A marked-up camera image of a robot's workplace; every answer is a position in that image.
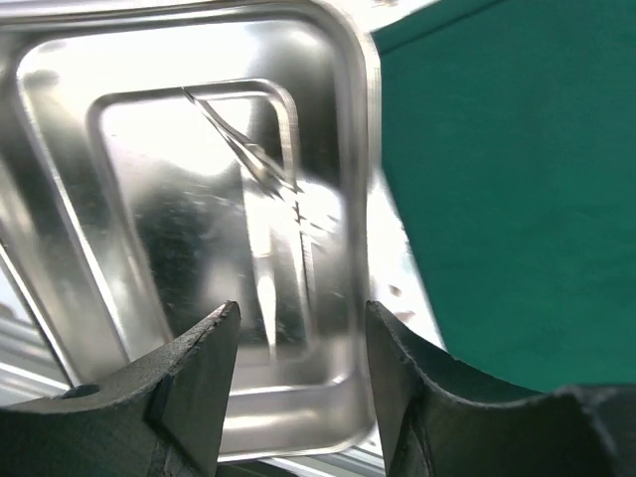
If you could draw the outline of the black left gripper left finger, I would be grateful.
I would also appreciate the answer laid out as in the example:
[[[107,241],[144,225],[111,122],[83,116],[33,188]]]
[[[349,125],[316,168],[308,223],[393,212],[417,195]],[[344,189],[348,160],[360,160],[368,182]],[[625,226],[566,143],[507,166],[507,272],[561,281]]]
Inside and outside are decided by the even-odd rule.
[[[214,475],[239,328],[228,302],[104,379],[2,408],[2,475]]]

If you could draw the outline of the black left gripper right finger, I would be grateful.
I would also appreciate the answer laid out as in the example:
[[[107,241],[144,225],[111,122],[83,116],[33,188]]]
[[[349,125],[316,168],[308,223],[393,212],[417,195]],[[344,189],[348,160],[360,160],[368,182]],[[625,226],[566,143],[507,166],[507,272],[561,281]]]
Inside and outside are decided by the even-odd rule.
[[[634,475],[634,386],[515,386],[432,345],[378,301],[366,305],[366,339],[388,475]]]

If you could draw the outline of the stainless steel tray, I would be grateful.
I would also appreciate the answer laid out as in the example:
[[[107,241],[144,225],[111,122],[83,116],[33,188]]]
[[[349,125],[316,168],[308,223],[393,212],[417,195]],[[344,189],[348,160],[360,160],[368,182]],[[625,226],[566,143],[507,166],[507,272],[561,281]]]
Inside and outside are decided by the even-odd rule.
[[[224,461],[337,452],[374,424],[364,339],[379,59],[325,1],[6,1],[1,254],[74,385],[238,304]],[[276,347],[256,295],[249,176],[185,97],[295,181],[267,199]]]

